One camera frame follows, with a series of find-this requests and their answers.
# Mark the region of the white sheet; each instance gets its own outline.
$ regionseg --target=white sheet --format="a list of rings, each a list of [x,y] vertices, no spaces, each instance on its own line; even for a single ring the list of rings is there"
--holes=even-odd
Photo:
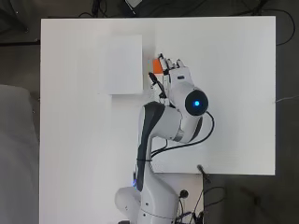
[[[106,56],[104,70],[107,76],[107,91],[99,93],[142,94],[142,36],[112,36],[107,40]],[[102,82],[102,71],[99,76]]]

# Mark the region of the white table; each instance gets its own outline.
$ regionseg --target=white table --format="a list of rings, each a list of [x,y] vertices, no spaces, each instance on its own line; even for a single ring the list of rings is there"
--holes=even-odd
[[[275,172],[275,18],[43,20],[41,224],[122,218],[113,197],[131,185],[138,114],[149,97],[105,94],[110,35],[142,35],[144,64],[159,52],[180,58],[216,119],[208,141],[159,155],[156,171],[196,173],[202,164],[218,174]]]

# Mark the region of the blue led light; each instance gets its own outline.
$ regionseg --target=blue led light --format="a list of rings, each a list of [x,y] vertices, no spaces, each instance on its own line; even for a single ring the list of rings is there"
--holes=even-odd
[[[193,102],[193,106],[199,106],[200,105],[200,102],[199,101],[194,101]]]

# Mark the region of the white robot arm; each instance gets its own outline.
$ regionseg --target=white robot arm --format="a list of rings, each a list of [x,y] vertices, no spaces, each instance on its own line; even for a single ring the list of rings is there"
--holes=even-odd
[[[208,107],[206,95],[193,85],[189,68],[182,61],[177,60],[173,64],[163,55],[159,56],[159,60],[164,70],[164,80],[168,81],[163,91],[170,106],[157,102],[143,106],[139,118],[136,170],[138,191],[120,189],[116,195],[118,208],[129,217],[131,223],[137,224],[175,223],[178,195],[152,171],[152,139],[158,136],[189,143],[199,133],[202,116]],[[140,194],[140,201],[136,199],[136,193]]]

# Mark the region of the orange object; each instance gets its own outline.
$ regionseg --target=orange object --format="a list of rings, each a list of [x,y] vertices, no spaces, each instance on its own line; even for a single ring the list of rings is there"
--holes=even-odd
[[[155,75],[163,73],[163,68],[160,64],[159,59],[152,60],[152,70],[153,70],[153,74]]]

